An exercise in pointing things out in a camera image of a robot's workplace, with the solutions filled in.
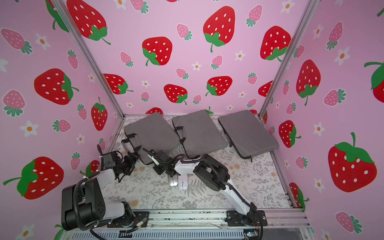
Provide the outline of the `white computer mouse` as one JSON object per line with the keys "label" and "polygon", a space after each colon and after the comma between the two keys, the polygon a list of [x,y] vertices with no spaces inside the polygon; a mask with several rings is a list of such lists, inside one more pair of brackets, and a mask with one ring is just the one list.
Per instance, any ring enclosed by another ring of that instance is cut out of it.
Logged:
{"label": "white computer mouse", "polygon": [[178,176],[178,188],[180,191],[185,192],[188,189],[188,175],[180,175]]}

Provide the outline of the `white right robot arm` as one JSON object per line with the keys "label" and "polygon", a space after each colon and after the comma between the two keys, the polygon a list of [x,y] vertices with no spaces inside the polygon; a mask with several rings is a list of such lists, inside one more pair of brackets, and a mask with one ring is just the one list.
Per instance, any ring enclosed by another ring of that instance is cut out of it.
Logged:
{"label": "white right robot arm", "polygon": [[154,170],[158,175],[166,173],[170,178],[178,177],[178,184],[182,184],[181,177],[197,176],[203,184],[212,191],[224,195],[241,216],[244,225],[256,225],[262,220],[254,203],[247,200],[234,186],[229,170],[223,164],[208,154],[191,160],[185,160],[186,155],[179,154],[173,158],[165,152],[143,149],[155,163]]}

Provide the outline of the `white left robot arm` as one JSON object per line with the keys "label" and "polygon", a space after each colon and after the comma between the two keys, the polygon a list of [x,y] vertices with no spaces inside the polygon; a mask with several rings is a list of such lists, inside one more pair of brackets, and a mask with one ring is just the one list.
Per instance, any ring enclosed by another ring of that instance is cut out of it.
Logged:
{"label": "white left robot arm", "polygon": [[62,190],[61,222],[66,231],[86,231],[102,224],[129,226],[138,222],[127,202],[107,203],[102,189],[114,181],[120,182],[120,175],[129,176],[140,155],[128,152],[124,156],[119,151],[103,153],[100,145],[97,149],[101,162],[96,171]]}

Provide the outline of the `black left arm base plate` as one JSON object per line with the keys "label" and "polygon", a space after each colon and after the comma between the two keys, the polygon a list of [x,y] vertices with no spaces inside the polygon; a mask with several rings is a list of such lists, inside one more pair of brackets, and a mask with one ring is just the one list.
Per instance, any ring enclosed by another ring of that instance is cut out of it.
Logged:
{"label": "black left arm base plate", "polygon": [[110,224],[107,224],[108,228],[133,228],[137,224],[139,228],[146,228],[149,220],[150,212],[148,211],[134,211],[133,217],[123,216],[117,220],[113,220]]}

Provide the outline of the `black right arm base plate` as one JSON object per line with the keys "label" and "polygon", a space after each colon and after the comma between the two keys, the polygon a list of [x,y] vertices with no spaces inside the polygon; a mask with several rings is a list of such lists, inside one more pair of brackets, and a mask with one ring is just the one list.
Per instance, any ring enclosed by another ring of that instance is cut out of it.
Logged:
{"label": "black right arm base plate", "polygon": [[227,211],[225,222],[230,227],[266,227],[268,225],[264,211],[254,212],[251,210],[247,215],[241,215],[237,211]]}

